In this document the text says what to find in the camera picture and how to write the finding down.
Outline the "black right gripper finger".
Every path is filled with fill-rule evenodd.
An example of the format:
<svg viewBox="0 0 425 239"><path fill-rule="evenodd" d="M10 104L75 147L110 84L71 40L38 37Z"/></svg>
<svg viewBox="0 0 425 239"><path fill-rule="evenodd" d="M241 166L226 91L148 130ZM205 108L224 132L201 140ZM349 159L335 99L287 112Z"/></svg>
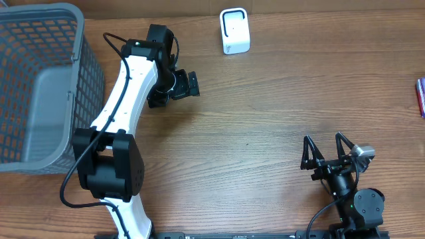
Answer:
<svg viewBox="0 0 425 239"><path fill-rule="evenodd" d="M325 161L320 150L313 142L312 138L307 135L303 139L303 154L301 157L301 170L312 170L322 166Z"/></svg>
<svg viewBox="0 0 425 239"><path fill-rule="evenodd" d="M355 146L349 139L347 139L340 131L335 134L337 156L339 159L343 159L346 156L346 153L343 148L343 143L350 149Z"/></svg>

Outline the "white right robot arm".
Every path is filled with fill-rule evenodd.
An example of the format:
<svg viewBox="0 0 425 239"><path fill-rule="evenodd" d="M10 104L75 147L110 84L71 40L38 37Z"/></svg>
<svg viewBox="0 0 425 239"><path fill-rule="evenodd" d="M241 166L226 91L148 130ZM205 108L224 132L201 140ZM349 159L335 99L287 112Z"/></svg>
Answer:
<svg viewBox="0 0 425 239"><path fill-rule="evenodd" d="M378 189L359 189L360 174L375 157L375 149L368 144L354 144L341 132L335 134L337 158L325 160L310 136L303 139L300 169L312 170L311 179L319 181L333 201L315 213L306 230L298 238L388 238L380 232L383 224L385 197ZM313 223L327 209L337 209L339 223L327 230L313 230Z"/></svg>

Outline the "grey plastic shopping basket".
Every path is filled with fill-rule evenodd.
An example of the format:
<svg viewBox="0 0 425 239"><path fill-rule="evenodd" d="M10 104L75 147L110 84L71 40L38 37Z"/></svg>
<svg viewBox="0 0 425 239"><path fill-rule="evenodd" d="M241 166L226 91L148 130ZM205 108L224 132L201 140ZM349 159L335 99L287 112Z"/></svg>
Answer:
<svg viewBox="0 0 425 239"><path fill-rule="evenodd" d="M65 173L72 136L90 127L104 99L104 73L69 3L1 10L1 171Z"/></svg>

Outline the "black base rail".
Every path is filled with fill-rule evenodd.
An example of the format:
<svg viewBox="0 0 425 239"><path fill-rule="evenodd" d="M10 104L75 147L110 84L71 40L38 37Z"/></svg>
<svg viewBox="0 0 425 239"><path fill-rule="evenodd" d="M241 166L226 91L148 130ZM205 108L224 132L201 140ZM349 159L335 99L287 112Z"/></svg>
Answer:
<svg viewBox="0 0 425 239"><path fill-rule="evenodd" d="M184 232L157 232L158 239L306 239L305 231L298 230L292 233L229 233L229 234L186 234ZM313 230L309 233L311 239L330 239L338 238L332 236L327 230ZM348 234L345 238L382 238L389 239L388 232L380 232L380 236L375 234L366 234L360 236L359 233Z"/></svg>

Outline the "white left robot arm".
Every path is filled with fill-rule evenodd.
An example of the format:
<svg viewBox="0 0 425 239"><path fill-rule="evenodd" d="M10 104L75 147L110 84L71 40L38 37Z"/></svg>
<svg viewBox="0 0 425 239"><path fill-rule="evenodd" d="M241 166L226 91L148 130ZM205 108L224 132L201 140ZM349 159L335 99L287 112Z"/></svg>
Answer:
<svg viewBox="0 0 425 239"><path fill-rule="evenodd" d="M139 192L145 165L135 131L144 105L199 96L195 72L177 69L179 44L172 30L152 24L145 40L126 39L115 49L120 73L106 105L88 128L74 132L75 163L60 187L70 208L106 206L118 228L114 238L156 238Z"/></svg>

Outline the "red purple pad pack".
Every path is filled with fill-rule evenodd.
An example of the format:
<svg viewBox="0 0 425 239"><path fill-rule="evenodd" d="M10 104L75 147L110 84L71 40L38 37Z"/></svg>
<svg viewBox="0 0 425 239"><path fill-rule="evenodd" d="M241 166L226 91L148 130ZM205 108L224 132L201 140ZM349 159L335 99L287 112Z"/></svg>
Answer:
<svg viewBox="0 0 425 239"><path fill-rule="evenodd" d="M425 78L419 78L416 82L416 95L418 98L418 105L420 110L420 115L422 118L425 118L425 92L424 92Z"/></svg>

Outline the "white barcode scanner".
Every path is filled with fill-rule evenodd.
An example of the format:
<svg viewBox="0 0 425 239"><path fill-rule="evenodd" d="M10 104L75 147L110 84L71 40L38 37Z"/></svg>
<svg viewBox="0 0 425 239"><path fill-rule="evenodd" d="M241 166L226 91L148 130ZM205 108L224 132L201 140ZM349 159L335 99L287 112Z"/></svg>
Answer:
<svg viewBox="0 0 425 239"><path fill-rule="evenodd" d="M250 50L248 14L242 7L220 13L220 29L224 54L239 54Z"/></svg>

